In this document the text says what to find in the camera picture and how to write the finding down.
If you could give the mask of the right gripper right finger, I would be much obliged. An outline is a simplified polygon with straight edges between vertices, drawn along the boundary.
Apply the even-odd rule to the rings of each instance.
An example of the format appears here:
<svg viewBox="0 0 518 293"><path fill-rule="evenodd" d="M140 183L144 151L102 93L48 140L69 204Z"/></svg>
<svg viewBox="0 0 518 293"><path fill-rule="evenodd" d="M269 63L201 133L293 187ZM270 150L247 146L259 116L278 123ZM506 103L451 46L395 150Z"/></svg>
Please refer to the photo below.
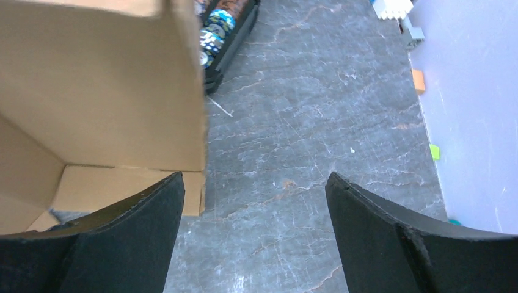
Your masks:
<svg viewBox="0 0 518 293"><path fill-rule="evenodd" d="M337 172L325 189L349 292L517 291L517 236L428 217Z"/></svg>

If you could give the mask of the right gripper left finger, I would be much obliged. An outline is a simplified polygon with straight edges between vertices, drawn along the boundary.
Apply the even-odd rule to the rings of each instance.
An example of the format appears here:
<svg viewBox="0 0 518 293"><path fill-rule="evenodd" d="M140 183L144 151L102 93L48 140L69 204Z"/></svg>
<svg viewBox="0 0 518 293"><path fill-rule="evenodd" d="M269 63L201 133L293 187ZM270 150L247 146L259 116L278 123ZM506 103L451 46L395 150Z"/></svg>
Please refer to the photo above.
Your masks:
<svg viewBox="0 0 518 293"><path fill-rule="evenodd" d="M46 231L1 237L2 292L162 292L180 226L181 172Z"/></svg>

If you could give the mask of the brown cardboard box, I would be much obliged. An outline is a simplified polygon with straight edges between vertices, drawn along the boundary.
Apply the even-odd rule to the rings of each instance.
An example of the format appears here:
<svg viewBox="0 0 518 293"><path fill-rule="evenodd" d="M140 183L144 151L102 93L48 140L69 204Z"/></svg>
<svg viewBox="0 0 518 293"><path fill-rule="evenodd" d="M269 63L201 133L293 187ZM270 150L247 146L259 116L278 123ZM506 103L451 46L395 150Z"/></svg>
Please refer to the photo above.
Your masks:
<svg viewBox="0 0 518 293"><path fill-rule="evenodd" d="M1 2L1 233L93 212L174 172L205 209L192 1Z"/></svg>

